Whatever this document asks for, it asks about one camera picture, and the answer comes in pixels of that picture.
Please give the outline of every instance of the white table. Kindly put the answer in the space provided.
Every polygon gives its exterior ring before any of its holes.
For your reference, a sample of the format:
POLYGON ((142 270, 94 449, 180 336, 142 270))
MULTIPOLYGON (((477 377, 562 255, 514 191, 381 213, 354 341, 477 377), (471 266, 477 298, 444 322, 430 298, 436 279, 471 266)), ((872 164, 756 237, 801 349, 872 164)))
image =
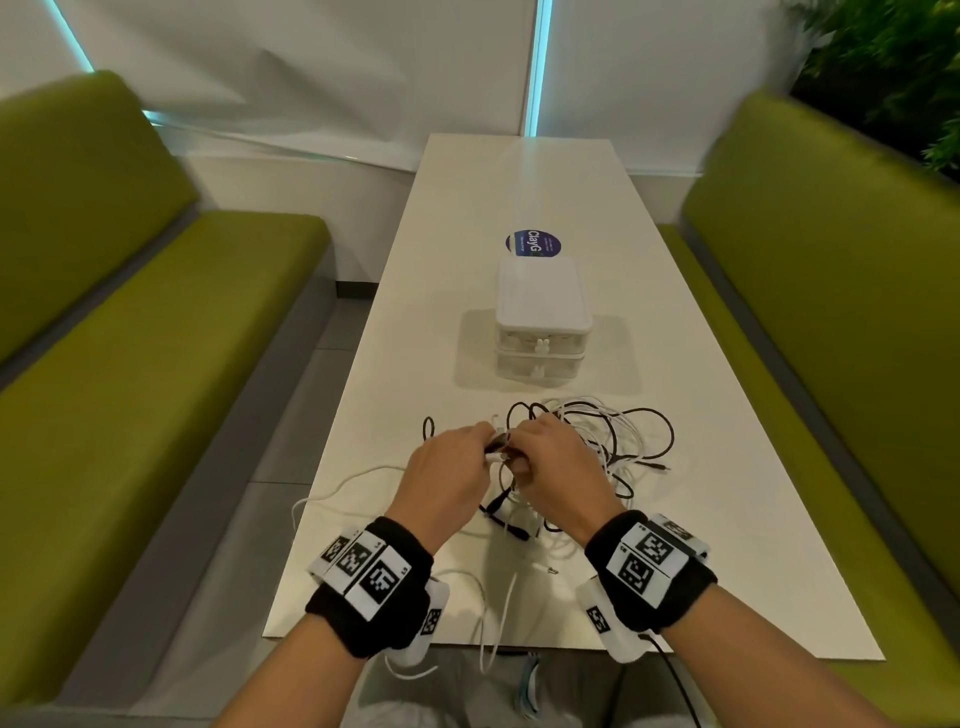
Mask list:
MULTIPOLYGON (((594 315, 581 373, 561 395, 656 407, 677 429, 664 459, 671 472, 645 475, 636 506, 707 541, 720 583, 814 655, 883 659, 607 141, 430 137, 311 495, 373 465, 405 464, 426 415, 445 429, 558 392, 493 373, 497 262, 508 255, 507 235, 527 228, 552 232, 560 255, 577 258, 594 315)), ((651 437, 662 430, 656 420, 640 423, 651 437)), ((366 475, 307 506, 266 637, 296 623, 314 589, 306 566, 346 523, 382 513, 399 475, 366 475)), ((475 517, 441 549, 434 572, 477 575, 492 604, 490 627, 518 572, 505 645, 600 649, 566 580, 526 565, 547 558, 543 547, 493 531, 475 517)), ((435 642, 476 643, 476 586, 458 574, 443 579, 452 594, 435 642)))

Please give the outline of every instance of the blue light strip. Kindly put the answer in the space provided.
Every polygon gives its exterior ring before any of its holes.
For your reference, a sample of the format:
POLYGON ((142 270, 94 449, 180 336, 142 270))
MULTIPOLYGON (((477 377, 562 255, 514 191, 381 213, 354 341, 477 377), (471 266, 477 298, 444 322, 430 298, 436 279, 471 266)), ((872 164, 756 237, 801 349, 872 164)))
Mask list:
POLYGON ((63 13, 60 12, 60 8, 57 7, 56 0, 44 1, 47 4, 47 9, 50 11, 50 14, 53 16, 54 21, 60 28, 60 34, 66 41, 66 44, 70 46, 70 50, 73 51, 73 55, 76 57, 77 63, 80 64, 80 68, 87 73, 93 73, 93 63, 91 63, 90 59, 86 57, 83 46, 77 40, 77 37, 73 35, 73 31, 70 30, 70 26, 66 22, 66 18, 63 17, 63 13))
POLYGON ((524 136, 536 136, 540 123, 540 96, 543 93, 543 68, 546 65, 546 45, 550 39, 550 16, 553 0, 537 0, 537 28, 534 47, 530 54, 530 84, 527 89, 527 123, 524 136))

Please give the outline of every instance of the green plant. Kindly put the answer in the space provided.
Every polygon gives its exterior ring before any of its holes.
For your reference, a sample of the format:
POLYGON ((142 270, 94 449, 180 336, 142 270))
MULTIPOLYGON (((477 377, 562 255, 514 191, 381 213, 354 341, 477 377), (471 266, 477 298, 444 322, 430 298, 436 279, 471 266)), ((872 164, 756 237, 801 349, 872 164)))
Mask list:
POLYGON ((806 75, 882 74, 894 90, 867 121, 936 109, 946 121, 924 161, 960 166, 960 0, 789 0, 787 8, 819 38, 806 75))

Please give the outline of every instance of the seat backrest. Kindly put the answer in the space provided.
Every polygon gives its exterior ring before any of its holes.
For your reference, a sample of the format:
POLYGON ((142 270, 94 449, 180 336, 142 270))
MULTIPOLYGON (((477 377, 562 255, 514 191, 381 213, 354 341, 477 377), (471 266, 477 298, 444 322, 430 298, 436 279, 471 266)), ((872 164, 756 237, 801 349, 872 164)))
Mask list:
POLYGON ((684 216, 960 595, 960 187, 758 92, 684 216))
POLYGON ((197 199, 113 73, 0 102, 0 362, 197 199))

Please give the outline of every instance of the wristband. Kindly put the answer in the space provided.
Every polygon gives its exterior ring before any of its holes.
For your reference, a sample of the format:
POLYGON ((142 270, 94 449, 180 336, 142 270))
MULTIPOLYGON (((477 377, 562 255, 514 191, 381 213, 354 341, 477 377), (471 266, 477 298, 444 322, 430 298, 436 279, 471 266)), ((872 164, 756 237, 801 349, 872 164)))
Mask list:
POLYGON ((335 540, 315 563, 327 566, 306 612, 326 619, 353 657, 403 649, 420 633, 433 556, 402 525, 381 516, 335 540))
POLYGON ((635 632, 682 618, 716 575, 701 561, 707 545, 672 521, 627 511, 594 534, 585 553, 616 616, 635 632))

